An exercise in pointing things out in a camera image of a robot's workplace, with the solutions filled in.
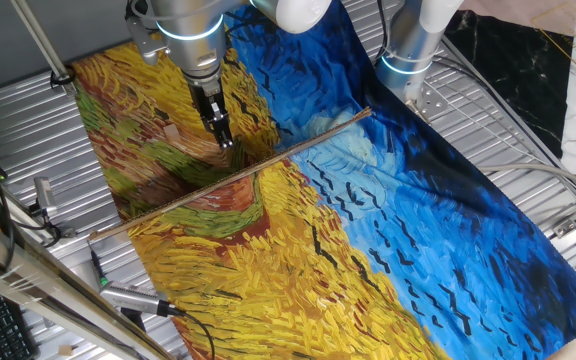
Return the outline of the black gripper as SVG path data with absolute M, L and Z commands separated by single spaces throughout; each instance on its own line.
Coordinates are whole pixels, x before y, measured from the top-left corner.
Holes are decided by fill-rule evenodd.
M 225 107 L 222 83 L 219 78 L 188 84 L 193 104 L 204 126 L 214 135 L 218 146 L 227 149 L 233 145 L 229 115 Z

